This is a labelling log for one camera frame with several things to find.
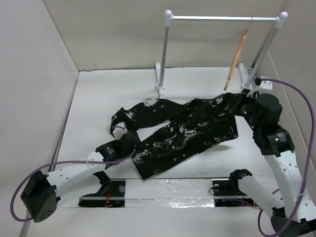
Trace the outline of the black white patterned trousers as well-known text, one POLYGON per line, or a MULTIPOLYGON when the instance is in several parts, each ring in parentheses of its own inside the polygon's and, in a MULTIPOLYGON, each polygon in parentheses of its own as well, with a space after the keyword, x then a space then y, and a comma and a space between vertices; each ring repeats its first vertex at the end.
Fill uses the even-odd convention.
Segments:
POLYGON ((133 157, 143 180, 163 173, 186 159, 222 142, 238 138, 231 102, 237 94, 224 93, 213 99, 195 98, 185 104, 167 99, 146 99, 131 109, 120 108, 111 125, 125 123, 128 131, 153 127, 169 121, 141 141, 133 157))

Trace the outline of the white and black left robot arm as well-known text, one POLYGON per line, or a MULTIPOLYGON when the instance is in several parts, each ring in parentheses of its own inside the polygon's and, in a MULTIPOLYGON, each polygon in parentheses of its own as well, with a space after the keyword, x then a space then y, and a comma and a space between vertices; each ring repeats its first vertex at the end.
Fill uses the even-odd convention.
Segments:
POLYGON ((33 171, 21 193, 21 200, 31 219, 42 222, 50 217, 58 206, 66 203, 68 194, 78 190, 78 183, 90 176, 98 179, 93 184, 95 196, 109 197, 113 187, 105 169, 132 158, 138 147, 139 137, 126 132, 120 138, 103 144, 82 160, 73 160, 61 169, 44 174, 33 171))

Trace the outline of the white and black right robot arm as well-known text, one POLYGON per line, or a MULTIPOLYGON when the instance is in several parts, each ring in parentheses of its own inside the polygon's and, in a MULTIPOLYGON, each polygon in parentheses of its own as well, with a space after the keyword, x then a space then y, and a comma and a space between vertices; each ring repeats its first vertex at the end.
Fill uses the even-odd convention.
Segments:
POLYGON ((290 134, 278 121, 282 112, 279 100, 271 94, 247 97, 243 92, 228 100, 230 114, 242 116, 253 131, 253 140, 270 166, 282 199, 265 189, 247 169, 229 176, 231 193, 249 196, 270 218, 275 235, 299 237, 316 229, 316 206, 307 190, 296 162, 290 134))

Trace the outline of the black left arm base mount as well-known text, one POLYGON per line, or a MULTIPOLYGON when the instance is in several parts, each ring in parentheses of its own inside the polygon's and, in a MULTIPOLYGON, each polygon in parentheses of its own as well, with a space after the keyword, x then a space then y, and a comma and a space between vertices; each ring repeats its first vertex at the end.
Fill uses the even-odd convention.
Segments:
POLYGON ((93 174, 99 179, 97 192, 79 198, 78 206, 84 208, 120 208, 125 207, 126 180, 111 180, 104 171, 93 174))

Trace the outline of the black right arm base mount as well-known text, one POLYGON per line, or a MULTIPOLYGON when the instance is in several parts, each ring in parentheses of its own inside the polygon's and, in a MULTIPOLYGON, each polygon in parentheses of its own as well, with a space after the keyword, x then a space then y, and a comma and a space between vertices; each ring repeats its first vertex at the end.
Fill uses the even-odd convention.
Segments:
POLYGON ((215 207, 257 207, 250 197, 233 188, 228 179, 213 179, 208 192, 214 197, 215 207))

